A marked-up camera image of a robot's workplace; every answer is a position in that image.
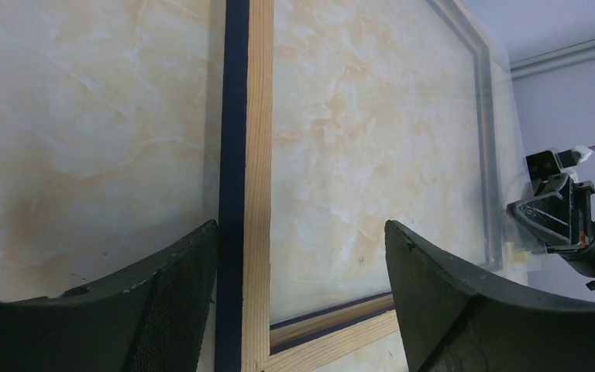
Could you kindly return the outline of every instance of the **wall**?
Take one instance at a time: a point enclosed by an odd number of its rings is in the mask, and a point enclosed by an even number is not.
[[[224,0],[0,2],[0,300],[217,216],[224,21]]]
[[[595,60],[518,79],[514,97],[526,153],[595,144]],[[576,170],[581,181],[595,184],[595,154]],[[595,196],[592,202],[595,216]],[[584,287],[588,280],[561,259],[549,257],[545,265],[547,270],[530,273],[530,285],[595,300]]]
[[[465,0],[512,61],[595,39],[595,0]]]

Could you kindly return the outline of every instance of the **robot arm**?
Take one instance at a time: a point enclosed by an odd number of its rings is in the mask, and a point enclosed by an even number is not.
[[[595,188],[591,181],[573,179],[573,167],[591,153],[585,149],[547,150],[526,157],[534,196],[510,203],[507,212],[519,226],[545,242],[547,253],[557,253],[580,274],[595,277],[595,221],[590,200]],[[595,290],[595,281],[587,287]]]

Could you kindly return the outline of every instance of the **white wall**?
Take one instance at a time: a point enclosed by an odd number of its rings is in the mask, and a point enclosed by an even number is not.
[[[595,144],[595,60],[515,80],[514,97],[526,153]],[[576,170],[581,181],[595,184],[595,154]],[[592,203],[595,217],[595,196]],[[558,257],[548,265],[529,274],[531,286],[595,301],[595,292],[584,287],[587,278]]]
[[[465,0],[512,61],[595,39],[595,0]]]

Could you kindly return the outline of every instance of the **glass pane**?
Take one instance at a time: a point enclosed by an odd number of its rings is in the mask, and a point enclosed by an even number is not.
[[[277,0],[274,43],[271,322],[389,291],[388,219],[486,263],[481,170],[520,160],[484,156],[478,60],[435,7]]]

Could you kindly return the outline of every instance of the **wooden frame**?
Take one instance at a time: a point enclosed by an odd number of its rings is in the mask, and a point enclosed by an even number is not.
[[[459,0],[424,1],[473,55],[487,232],[482,266],[498,270],[502,265],[500,199],[489,47]],[[391,293],[270,324],[272,58],[273,0],[228,0],[216,371],[314,370],[398,330]]]

